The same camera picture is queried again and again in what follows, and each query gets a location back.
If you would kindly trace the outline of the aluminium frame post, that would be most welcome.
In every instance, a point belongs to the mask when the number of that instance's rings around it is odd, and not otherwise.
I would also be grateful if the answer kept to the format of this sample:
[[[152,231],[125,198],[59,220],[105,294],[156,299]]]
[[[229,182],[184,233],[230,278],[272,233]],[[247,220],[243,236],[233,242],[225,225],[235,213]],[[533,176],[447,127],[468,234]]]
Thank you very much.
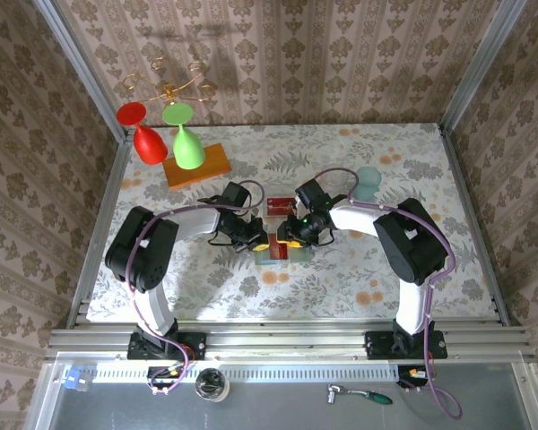
[[[116,119],[116,110],[100,78],[86,56],[70,22],[56,0],[33,0],[52,30],[57,42],[70,61],[84,88],[99,110],[105,124],[119,145],[126,141],[127,131]]]
[[[506,42],[527,0],[501,0],[447,110],[440,121],[442,133],[451,133],[468,108],[492,63]]]

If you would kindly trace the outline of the orange wooden block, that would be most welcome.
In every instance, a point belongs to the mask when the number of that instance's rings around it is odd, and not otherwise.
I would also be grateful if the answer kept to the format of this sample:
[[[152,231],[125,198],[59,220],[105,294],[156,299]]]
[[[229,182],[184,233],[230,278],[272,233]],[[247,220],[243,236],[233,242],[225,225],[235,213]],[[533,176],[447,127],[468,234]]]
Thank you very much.
[[[162,162],[169,189],[177,190],[231,172],[230,161],[221,143],[205,147],[204,153],[204,164],[196,169],[183,169],[174,158]]]

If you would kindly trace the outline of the red plastic wine glass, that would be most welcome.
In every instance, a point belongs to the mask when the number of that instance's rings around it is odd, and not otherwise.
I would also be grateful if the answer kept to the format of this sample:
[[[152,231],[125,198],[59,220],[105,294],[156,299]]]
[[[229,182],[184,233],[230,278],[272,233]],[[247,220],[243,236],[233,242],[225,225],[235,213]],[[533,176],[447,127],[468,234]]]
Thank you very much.
[[[141,161],[147,165],[160,164],[169,152],[161,136],[151,127],[142,125],[147,110],[140,102],[129,102],[117,111],[117,121],[123,126],[134,127],[134,148]]]

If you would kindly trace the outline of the frosted teal cup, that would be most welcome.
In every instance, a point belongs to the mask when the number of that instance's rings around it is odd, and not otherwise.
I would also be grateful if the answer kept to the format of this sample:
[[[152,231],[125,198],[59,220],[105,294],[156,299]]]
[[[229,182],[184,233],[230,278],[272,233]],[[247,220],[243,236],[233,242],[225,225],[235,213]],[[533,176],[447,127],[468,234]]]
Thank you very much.
[[[378,191],[382,175],[373,167],[361,167],[357,170],[359,183],[352,193],[352,198],[361,202],[371,202]]]

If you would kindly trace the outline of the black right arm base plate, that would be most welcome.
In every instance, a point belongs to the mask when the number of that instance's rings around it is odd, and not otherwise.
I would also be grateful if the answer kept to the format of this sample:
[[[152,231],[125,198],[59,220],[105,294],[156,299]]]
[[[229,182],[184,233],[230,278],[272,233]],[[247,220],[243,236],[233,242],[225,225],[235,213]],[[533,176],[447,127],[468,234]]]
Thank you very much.
[[[368,359],[423,359],[424,331],[410,335],[405,331],[366,331],[364,346]],[[442,331],[429,331],[428,351],[435,359],[448,357]]]

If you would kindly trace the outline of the aluminium frame cross rail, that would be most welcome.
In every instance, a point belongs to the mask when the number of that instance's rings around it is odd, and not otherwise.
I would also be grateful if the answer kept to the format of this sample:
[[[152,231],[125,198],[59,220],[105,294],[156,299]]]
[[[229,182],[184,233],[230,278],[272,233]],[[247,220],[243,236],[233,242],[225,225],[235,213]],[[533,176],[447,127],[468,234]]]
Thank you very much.
[[[124,360],[134,331],[131,324],[83,324],[53,331],[46,358],[67,355]],[[388,331],[387,323],[248,323],[185,324],[182,332],[206,334],[205,359],[226,363],[343,364],[366,357],[365,333]],[[493,323],[438,322],[448,359],[454,363],[530,362],[534,348],[525,331]]]

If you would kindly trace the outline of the grey metal shelf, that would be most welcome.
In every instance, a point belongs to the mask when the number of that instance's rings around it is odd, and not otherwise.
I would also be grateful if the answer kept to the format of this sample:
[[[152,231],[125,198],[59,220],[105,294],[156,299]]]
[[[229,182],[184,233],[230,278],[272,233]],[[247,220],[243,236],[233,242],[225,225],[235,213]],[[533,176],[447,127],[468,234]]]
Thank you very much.
[[[380,405],[357,395],[327,403],[330,383],[237,383],[221,402],[203,400],[194,363],[168,395],[145,383],[96,383],[67,390],[71,368],[148,366],[144,361],[59,358],[42,368],[23,430],[538,430],[538,367],[532,363],[440,363],[435,401],[427,389],[396,383],[336,382],[391,398]]]

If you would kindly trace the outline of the black bracket with yellow connector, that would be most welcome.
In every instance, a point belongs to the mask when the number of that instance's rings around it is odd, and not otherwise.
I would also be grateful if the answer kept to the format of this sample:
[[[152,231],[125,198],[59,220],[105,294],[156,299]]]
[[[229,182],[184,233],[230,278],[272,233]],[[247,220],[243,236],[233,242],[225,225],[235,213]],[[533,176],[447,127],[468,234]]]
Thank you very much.
[[[153,395],[168,395],[177,384],[184,371],[183,365],[171,365],[166,367],[150,366],[147,372],[147,385]]]
[[[419,391],[429,383],[424,365],[399,365],[397,373],[397,384],[404,389]]]

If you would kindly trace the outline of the clear plastic cup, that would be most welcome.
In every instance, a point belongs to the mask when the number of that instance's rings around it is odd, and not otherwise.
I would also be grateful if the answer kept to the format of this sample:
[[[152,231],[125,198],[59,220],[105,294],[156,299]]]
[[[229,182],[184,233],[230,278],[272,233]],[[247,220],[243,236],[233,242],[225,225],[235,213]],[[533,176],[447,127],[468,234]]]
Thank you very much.
[[[349,174],[344,170],[335,169],[324,173],[320,178],[320,184],[333,193],[344,193],[349,179]]]

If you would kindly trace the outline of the blue and clear plastic clip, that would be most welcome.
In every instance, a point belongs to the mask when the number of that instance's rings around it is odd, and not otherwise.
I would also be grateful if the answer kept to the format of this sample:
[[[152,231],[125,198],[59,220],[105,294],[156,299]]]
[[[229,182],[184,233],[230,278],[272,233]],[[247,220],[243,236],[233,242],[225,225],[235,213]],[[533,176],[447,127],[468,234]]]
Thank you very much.
[[[71,368],[65,378],[64,387],[67,390],[85,392],[91,387],[93,376],[78,368]]]

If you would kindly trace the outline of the green leather card holder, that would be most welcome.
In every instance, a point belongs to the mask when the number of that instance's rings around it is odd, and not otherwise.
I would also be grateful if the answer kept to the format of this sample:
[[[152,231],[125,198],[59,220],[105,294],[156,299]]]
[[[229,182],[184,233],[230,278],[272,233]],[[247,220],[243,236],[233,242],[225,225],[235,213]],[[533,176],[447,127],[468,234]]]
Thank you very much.
[[[256,265],[281,265],[288,263],[309,262],[313,258],[310,248],[290,248],[288,247],[288,259],[281,262],[270,262],[268,260],[268,249],[261,252],[254,252]]]

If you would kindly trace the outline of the clear acrylic tray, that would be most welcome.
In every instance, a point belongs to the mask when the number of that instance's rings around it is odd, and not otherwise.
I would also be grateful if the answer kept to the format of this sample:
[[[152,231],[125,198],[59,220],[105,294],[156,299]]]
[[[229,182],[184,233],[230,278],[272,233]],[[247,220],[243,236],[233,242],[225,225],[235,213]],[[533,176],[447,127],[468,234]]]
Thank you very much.
[[[271,197],[291,197],[295,199],[294,212],[292,215],[297,213],[297,195],[294,192],[294,187],[292,185],[282,185],[282,184],[267,184],[265,186],[265,197],[263,199],[263,214],[266,218],[281,218],[281,217],[270,217],[266,214],[266,200]]]

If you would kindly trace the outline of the green plastic wine glass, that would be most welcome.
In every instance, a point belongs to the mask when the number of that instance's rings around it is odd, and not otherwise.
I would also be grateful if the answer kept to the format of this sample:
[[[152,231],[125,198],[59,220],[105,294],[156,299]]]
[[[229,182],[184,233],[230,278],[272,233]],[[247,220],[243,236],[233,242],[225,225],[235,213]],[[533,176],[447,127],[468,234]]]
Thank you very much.
[[[199,168],[205,162],[200,138],[187,128],[193,114],[193,108],[182,102],[168,104],[162,111],[163,122],[178,128],[173,140],[173,153],[178,166],[185,170]]]

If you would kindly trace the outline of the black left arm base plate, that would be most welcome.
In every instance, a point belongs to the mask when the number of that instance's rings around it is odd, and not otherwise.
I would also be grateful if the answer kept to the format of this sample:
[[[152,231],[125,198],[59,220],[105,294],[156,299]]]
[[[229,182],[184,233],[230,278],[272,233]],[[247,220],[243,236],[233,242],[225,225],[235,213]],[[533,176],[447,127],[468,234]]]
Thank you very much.
[[[190,361],[204,360],[205,333],[179,331],[172,340],[186,351]],[[145,331],[135,331],[130,336],[126,356],[129,360],[183,360],[183,354],[178,348]]]

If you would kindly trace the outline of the green-handled ratchet wrench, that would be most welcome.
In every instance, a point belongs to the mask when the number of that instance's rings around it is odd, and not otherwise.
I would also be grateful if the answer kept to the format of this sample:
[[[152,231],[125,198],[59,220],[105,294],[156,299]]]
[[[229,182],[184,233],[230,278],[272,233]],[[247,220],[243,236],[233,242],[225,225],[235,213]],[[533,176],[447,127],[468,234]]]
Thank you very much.
[[[327,387],[327,403],[334,404],[336,397],[339,395],[357,395],[380,405],[392,405],[394,403],[388,396],[375,391],[347,389],[339,384],[330,383]]]

